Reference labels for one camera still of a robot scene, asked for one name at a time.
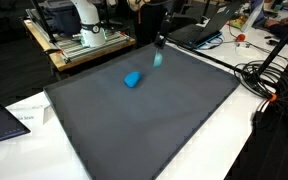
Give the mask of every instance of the table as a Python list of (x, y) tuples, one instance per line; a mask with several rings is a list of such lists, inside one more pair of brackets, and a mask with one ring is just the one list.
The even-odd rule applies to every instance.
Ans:
[[(238, 34), (240, 32), (237, 29), (232, 29), (232, 33)], [(225, 41), (233, 40), (233, 37), (229, 35), (227, 26), (223, 28), (223, 34), (225, 37)], [(268, 35), (267, 32), (254, 29), (246, 33), (248, 41), (255, 43), (256, 45), (261, 46), (263, 48), (272, 50), (273, 47), (266, 45), (266, 40), (264, 40), (264, 37), (267, 35)], [(172, 44), (168, 45), (174, 47), (177, 50), (180, 50)], [(225, 61), (226, 63), (231, 65), (236, 65), (238, 63), (246, 63), (254, 60), (236, 54), (235, 45), (232, 43), (223, 44), (218, 48), (203, 52), (210, 56), (216, 57), (222, 61)], [(280, 54), (283, 54), (283, 56), (288, 58), (288, 46), (285, 46)], [(261, 55), (263, 55), (263, 57), (265, 58), (268, 54), (261, 53)], [(199, 57), (199, 59), (232, 73), (231, 70), (223, 68), (221, 65), (215, 64), (204, 58)], [(276, 58), (274, 62), (280, 64), (283, 67), (286, 67), (287, 65), (287, 62), (282, 58)], [(8, 108), (14, 111), (14, 109), (16, 108), (22, 108), (23, 110), (23, 108), (27, 107), (27, 105), (35, 107), (34, 102), (37, 99), (39, 100), (44, 99), (43, 101), (44, 106), (49, 105), (47, 100), (45, 100), (44, 94), (40, 93), (24, 101), (18, 102)], [(240, 150), (242, 149), (242, 147), (244, 146), (244, 144), (246, 143), (248, 137), (252, 132), (251, 119), (253, 117), (253, 113), (262, 102), (263, 102), (262, 98), (253, 95), (242, 86), (239, 86), (224, 101), (224, 103), (220, 105), (220, 107), (212, 114), (212, 116), (203, 124), (203, 126), (199, 129), (199, 131), (182, 148), (182, 150), (175, 156), (175, 158), (171, 161), (171, 163), (166, 167), (166, 169), (160, 174), (160, 176), (157, 179), (159, 180), (224, 179), (230, 167), (232, 166), (233, 162), (235, 161), (236, 157), (238, 156)], [(56, 139), (56, 137), (60, 136), (63, 141), (67, 142), (65, 133), (61, 128), (60, 123), (58, 122), (55, 115), (54, 114), (50, 115), (50, 117), (51, 118), (48, 118), (47, 123), (43, 124), (43, 127), (39, 125), (40, 128), (38, 129), (39, 131), (32, 131), (31, 134), (15, 138), (12, 141), (11, 140), (5, 141), (1, 144), (6, 144), (7, 146), (5, 146), (5, 148), (10, 148), (9, 147), (10, 142), (13, 143), (14, 141), (20, 142), (21, 141), (20, 138), (27, 138), (27, 142), (34, 142), (34, 140), (38, 139), (39, 133), (44, 133), (43, 136), (47, 137), (49, 141), (59, 140)], [(52, 129), (56, 129), (57, 134), (55, 136), (48, 134), (50, 133), (49, 131), (43, 131), (44, 129), (49, 130), (48, 123), (52, 124)], [(63, 151), (65, 152), (67, 151), (70, 152), (67, 154), (64, 153), (62, 158), (71, 157), (72, 159), (74, 159), (74, 161), (70, 163), (67, 161), (62, 162), (61, 161), (62, 159), (58, 158), (58, 159), (52, 159), (50, 161), (50, 164), (36, 165), (33, 163), (35, 165), (33, 167), (31, 167), (32, 164), (31, 161), (26, 161), (27, 170), (25, 169), (25, 171), (23, 172), (18, 172), (19, 174), (10, 174), (8, 178), (12, 179), (13, 177), (13, 179), (15, 178), (25, 179), (24, 177), (26, 177), (26, 179), (29, 179), (28, 177), (30, 177), (31, 179), (32, 178), (45, 179), (45, 177), (56, 177), (57, 179), (74, 179), (74, 178), (87, 179), (88, 178), (87, 173), (83, 170), (80, 161), (77, 160), (76, 153), (72, 151), (72, 147), (66, 143), (64, 143), (62, 146), (59, 145), (58, 147), (63, 148), (64, 149)], [(2, 161), (1, 160), (2, 153), (3, 152), (0, 152), (0, 167), (4, 167), (6, 172), (14, 170), (15, 168), (8, 169), (2, 165), (3, 163), (5, 163), (4, 161), (10, 160), (10, 159), (4, 159)], [(39, 152), (36, 153), (32, 152), (32, 154), (36, 156), (34, 160), (43, 156), (43, 154), (39, 154)], [(59, 164), (59, 166), (53, 166), (53, 161), (59, 161), (62, 164)], [(71, 171), (67, 171), (67, 169), (65, 169), (65, 167), (67, 168), (68, 166), (72, 168)]]
[[(33, 35), (33, 37), (41, 45), (44, 51), (54, 48), (52, 44), (49, 43), (46, 38), (44, 38), (43, 34), (33, 25), (33, 22), (31, 20), (24, 20), (23, 25), (25, 26), (27, 31)], [(94, 60), (96, 58), (102, 57), (104, 55), (110, 54), (112, 52), (116, 52), (123, 48), (130, 47), (134, 44), (135, 44), (135, 40), (133, 38), (130, 38), (129, 41), (119, 43), (109, 48), (104, 48), (100, 51), (95, 51), (94, 53), (87, 55), (80, 60), (72, 61), (69, 63), (65, 63), (63, 58), (59, 54), (56, 54), (56, 53), (50, 54), (49, 59), (51, 61), (51, 65), (54, 66), (55, 70), (61, 72), (61, 71), (73, 68), (75, 66), (81, 65), (83, 63), (86, 63), (88, 61)]]

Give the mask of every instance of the blue foam block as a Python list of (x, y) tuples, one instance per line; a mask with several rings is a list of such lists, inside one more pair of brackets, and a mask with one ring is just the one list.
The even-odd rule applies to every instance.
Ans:
[(138, 83), (140, 79), (141, 79), (141, 73), (134, 71), (134, 72), (129, 73), (125, 77), (124, 82), (128, 87), (133, 88), (136, 86), (136, 84)]

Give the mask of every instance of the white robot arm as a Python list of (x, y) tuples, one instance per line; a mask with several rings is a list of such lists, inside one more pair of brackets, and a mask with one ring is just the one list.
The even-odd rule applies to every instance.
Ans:
[(88, 0), (71, 0), (81, 18), (81, 43), (86, 47), (98, 47), (105, 44), (104, 29), (98, 17), (96, 7)]

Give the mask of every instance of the floor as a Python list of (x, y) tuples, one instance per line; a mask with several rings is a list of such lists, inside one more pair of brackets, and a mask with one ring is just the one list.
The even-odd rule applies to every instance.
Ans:
[[(23, 35), (16, 41), (12, 34), (4, 36), (10, 38), (0, 44), (0, 102), (4, 106), (57, 82), (37, 44)], [(288, 118), (269, 107), (263, 121), (269, 126), (253, 133), (225, 180), (288, 180)]]

